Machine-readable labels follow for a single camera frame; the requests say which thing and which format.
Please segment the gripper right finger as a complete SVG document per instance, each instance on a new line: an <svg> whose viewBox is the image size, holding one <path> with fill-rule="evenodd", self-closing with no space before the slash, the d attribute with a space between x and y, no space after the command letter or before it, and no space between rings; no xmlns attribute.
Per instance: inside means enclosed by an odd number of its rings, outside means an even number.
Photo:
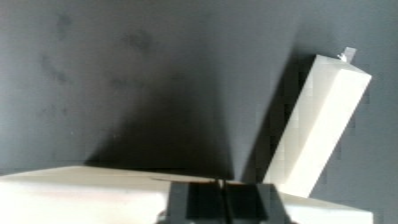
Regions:
<svg viewBox="0 0 398 224"><path fill-rule="evenodd" d="M227 184L224 192L231 224L291 223L272 184Z"/></svg>

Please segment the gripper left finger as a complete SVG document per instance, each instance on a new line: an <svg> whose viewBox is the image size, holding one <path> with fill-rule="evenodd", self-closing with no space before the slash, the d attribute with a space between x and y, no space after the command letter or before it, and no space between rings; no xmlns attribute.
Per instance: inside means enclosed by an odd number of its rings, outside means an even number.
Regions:
<svg viewBox="0 0 398 224"><path fill-rule="evenodd" d="M167 224L224 224L220 187L215 182L174 182L167 202Z"/></svg>

